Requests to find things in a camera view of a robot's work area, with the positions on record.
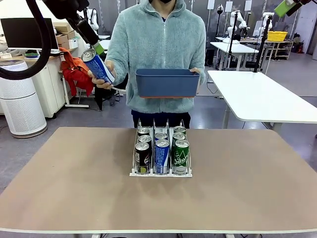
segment blue plastic bin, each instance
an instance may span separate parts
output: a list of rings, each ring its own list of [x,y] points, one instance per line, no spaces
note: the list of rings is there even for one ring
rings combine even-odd
[[[138,69],[139,95],[142,98],[193,98],[200,75],[189,69]]]

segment red jacket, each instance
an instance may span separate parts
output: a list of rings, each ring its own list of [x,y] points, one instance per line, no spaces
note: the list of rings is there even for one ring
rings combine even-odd
[[[65,80],[68,82],[71,95],[77,93],[76,87],[86,90],[87,96],[91,94],[94,88],[92,78],[88,76],[88,67],[81,58],[73,57],[70,52],[64,48],[59,48],[64,53],[65,61],[61,62],[60,69],[63,71]]]

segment green can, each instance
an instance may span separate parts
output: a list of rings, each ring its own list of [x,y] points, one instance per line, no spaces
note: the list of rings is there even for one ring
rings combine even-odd
[[[186,135],[186,128],[183,126],[176,126],[174,127],[174,133],[177,133],[177,132],[180,132]]]
[[[171,148],[171,159],[172,159],[172,165],[174,165],[174,152],[175,152],[175,142],[177,140],[185,140],[186,136],[181,133],[181,132],[176,132],[173,134],[173,139],[172,139],[172,148]]]
[[[174,173],[177,175],[187,174],[187,160],[189,156],[189,142],[177,140],[174,152]]]

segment wire rack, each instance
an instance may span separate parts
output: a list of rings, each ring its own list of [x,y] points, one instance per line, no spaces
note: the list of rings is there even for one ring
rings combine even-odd
[[[165,178],[165,177],[172,177],[172,178],[191,178],[192,175],[192,168],[191,168],[191,155],[190,155],[190,150],[188,153],[188,160],[187,160],[187,164],[186,164],[186,171],[185,174],[183,175],[178,175],[174,173],[174,166],[172,165],[171,162],[171,145],[172,145],[172,137],[174,134],[174,128],[173,127],[169,127],[169,123],[167,121],[166,123],[166,127],[156,127],[155,126],[155,121],[153,122],[153,126],[152,127],[142,127],[141,122],[139,121],[138,123],[138,128],[137,128],[137,132],[135,135],[135,143],[134,145],[136,145],[136,143],[138,143],[138,130],[141,128],[149,128],[150,129],[150,137],[152,138],[152,152],[151,152],[151,159],[147,168],[147,172],[146,173],[140,173],[140,169],[136,163],[136,149],[134,146],[134,150],[133,150],[133,160],[132,160],[132,170],[130,173],[130,176],[132,177],[160,177],[160,178]],[[168,137],[168,141],[169,141],[169,153],[168,153],[168,162],[167,162],[167,166],[165,168],[166,173],[164,174],[157,174],[156,173],[156,165],[155,165],[155,133],[157,132],[165,132],[167,134]]]

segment silver can lid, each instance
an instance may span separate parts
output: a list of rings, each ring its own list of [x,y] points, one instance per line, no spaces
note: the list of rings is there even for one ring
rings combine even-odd
[[[149,148],[149,144],[144,142],[139,142],[135,145],[135,148],[140,151],[145,151]]]
[[[96,55],[96,51],[94,49],[88,49],[86,51],[83,52],[83,54],[81,55],[81,59],[83,60],[83,62],[87,62],[92,60]]]
[[[141,135],[139,138],[140,142],[148,143],[152,140],[152,138],[149,135]]]
[[[173,138],[176,140],[185,140],[186,136],[181,132],[176,132],[173,134]]]
[[[148,129],[148,128],[141,128],[141,129],[138,129],[138,133],[140,133],[140,134],[150,133],[150,129]]]
[[[175,132],[185,132],[185,131],[186,131],[186,128],[183,127],[183,126],[176,126],[176,127],[174,128],[174,131],[175,131]]]
[[[167,138],[167,134],[165,132],[157,132],[157,133],[155,133],[155,138],[165,139],[165,138]]]
[[[180,148],[187,148],[189,146],[189,142],[187,140],[177,140],[175,145]]]
[[[169,146],[169,141],[168,141],[168,140],[164,140],[164,139],[157,140],[157,141],[155,142],[155,145],[157,145],[158,147],[164,148],[164,147]]]

